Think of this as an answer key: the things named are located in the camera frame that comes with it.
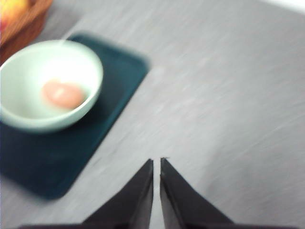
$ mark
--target egg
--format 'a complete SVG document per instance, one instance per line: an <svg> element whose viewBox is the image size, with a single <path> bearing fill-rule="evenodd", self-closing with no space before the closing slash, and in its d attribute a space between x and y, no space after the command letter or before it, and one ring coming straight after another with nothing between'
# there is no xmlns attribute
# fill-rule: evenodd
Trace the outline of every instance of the egg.
<svg viewBox="0 0 305 229"><path fill-rule="evenodd" d="M49 103L61 108L74 109L85 100L85 94L80 87L56 79L46 82L41 91Z"/></svg>

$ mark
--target bowl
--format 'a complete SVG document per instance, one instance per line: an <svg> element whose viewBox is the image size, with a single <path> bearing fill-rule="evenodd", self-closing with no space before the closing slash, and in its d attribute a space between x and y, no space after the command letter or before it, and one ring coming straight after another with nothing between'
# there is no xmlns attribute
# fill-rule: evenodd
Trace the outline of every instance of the bowl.
<svg viewBox="0 0 305 229"><path fill-rule="evenodd" d="M85 101L73 110L47 103L41 89L54 78L77 84ZM1 121L31 133L62 130L93 107L102 79L100 58L85 45L67 40L30 45L0 67Z"/></svg>

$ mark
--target bowl rim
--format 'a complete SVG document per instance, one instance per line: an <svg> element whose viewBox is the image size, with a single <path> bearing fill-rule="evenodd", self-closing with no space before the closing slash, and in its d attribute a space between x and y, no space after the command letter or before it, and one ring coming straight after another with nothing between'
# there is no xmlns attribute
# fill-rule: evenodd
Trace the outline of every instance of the bowl rim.
<svg viewBox="0 0 305 229"><path fill-rule="evenodd" d="M103 75L104 75L104 70L103 70L103 65L102 62L100 60L100 58L98 57L98 55L89 47L87 47L86 45L83 45L81 43L78 42L74 42L74 41L70 41L70 40L64 40L64 39L58 39L58 40L48 40L48 41L43 41L43 42L38 42L32 45L29 45L21 50L19 50L18 52L16 52L15 54L13 54L10 58L8 58L2 66L0 66L0 72L2 71L2 69L9 64L11 61L13 61L14 59L18 58L19 56L22 55L26 55L27 52L32 52L35 49L41 49L41 48L49 48L50 46L56 47L56 46L63 46L63 45L68 45L70 47L73 48L77 48L77 49L82 49L83 51L85 51L86 53L88 53L88 55L90 55L92 57L92 60L96 63L96 67L98 68L98 71L100 72L100 77L99 77L99 86L96 87L96 89L94 91L90 92L90 95L86 98L86 100L79 105L78 107L74 108L73 110L70 110L64 114L59 114L57 116L54 117L48 117L48 118L27 118L27 117L22 117L20 115L17 115L13 112L11 112L10 110L8 110L5 106L3 106L2 103L0 103L0 113L1 113L1 121L3 119L3 117L8 117L8 119L13 120L14 122L17 121L17 123L21 124L21 126L19 125L12 125L11 122L9 122L9 125L15 126L15 127L21 127L21 128L35 128L35 127L39 127L41 125L43 125L45 122L47 123L55 123L56 121L60 121L63 120L69 116L72 116L74 113L80 111L83 107L85 107L88 102L93 99L93 97L100 92L101 87L102 87L102 82L103 82Z"/></svg>

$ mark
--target yellow fruit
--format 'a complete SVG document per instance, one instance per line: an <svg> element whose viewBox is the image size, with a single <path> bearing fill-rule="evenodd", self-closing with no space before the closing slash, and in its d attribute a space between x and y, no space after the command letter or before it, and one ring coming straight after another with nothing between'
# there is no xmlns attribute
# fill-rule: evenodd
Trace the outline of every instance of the yellow fruit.
<svg viewBox="0 0 305 229"><path fill-rule="evenodd" d="M0 0L1 31L17 21L30 6L29 0Z"/></svg>

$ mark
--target basket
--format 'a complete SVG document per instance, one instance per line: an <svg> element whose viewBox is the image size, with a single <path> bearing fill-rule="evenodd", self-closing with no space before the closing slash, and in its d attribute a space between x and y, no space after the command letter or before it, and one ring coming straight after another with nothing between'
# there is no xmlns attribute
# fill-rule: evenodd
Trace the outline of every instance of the basket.
<svg viewBox="0 0 305 229"><path fill-rule="evenodd" d="M8 25L1 32L0 64L3 64L10 56L24 48L40 34L52 1L31 0L29 10L18 21Z"/></svg>

